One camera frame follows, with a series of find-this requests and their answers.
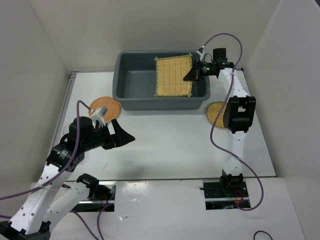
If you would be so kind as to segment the square bamboo mat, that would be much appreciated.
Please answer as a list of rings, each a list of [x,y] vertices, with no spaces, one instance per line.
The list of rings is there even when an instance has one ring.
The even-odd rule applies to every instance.
[[[156,57],[156,97],[191,97],[193,82],[184,81],[192,69],[192,54]]]

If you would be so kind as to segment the orange round woven tray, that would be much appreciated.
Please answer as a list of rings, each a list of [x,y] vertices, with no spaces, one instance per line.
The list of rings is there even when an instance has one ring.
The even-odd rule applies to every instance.
[[[106,107],[107,112],[104,115],[105,123],[109,123],[112,119],[116,119],[121,111],[120,103],[110,96],[102,96],[95,99],[89,107],[93,110],[96,110],[98,107]]]

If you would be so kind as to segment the green-rimmed round bamboo tray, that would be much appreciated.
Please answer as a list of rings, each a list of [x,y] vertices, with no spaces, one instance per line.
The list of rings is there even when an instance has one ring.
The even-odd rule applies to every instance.
[[[223,101],[214,101],[214,102],[211,102],[207,106],[207,108],[205,110],[205,115],[211,125],[215,122],[215,119],[216,119],[221,107],[223,106],[223,103],[224,103]],[[223,121],[225,109],[226,109],[226,106],[223,108],[221,114],[219,115],[219,118],[215,124],[216,128],[219,128],[219,129],[225,128],[224,121]]]

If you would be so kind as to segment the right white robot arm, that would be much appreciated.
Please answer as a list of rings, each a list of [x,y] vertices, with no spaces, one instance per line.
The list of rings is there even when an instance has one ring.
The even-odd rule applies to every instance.
[[[247,132],[253,124],[256,98],[250,96],[241,84],[235,65],[226,57],[225,48],[213,50],[211,62],[205,62],[205,52],[199,48],[200,59],[195,60],[191,70],[183,78],[184,81],[199,81],[206,76],[216,76],[227,92],[225,103],[222,104],[223,126],[228,130],[230,140],[227,153],[230,154],[222,169],[219,179],[219,191],[229,197],[244,187],[243,165],[241,158]]]

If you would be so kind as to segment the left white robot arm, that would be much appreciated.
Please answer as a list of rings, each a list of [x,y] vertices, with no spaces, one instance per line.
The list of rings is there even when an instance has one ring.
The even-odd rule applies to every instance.
[[[73,120],[68,133],[51,149],[35,190],[30,192],[14,216],[0,223],[2,236],[8,240],[48,240],[56,225],[79,202],[98,197],[99,180],[84,173],[60,198],[55,198],[77,165],[84,160],[85,152],[99,147],[110,150],[135,140],[116,119],[111,124],[113,134],[106,124],[93,122],[89,117]]]

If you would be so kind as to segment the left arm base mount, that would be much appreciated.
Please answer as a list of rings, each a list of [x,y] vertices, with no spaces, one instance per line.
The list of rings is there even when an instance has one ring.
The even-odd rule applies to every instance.
[[[115,210],[116,183],[103,181],[93,198],[85,198],[72,210],[78,213],[113,212]]]

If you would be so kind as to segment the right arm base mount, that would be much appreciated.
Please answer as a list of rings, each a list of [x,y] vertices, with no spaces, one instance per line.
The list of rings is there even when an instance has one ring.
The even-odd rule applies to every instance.
[[[199,188],[203,191],[206,210],[232,210],[238,205],[250,209],[251,203],[246,182],[242,186],[223,188],[217,179],[203,180]]]

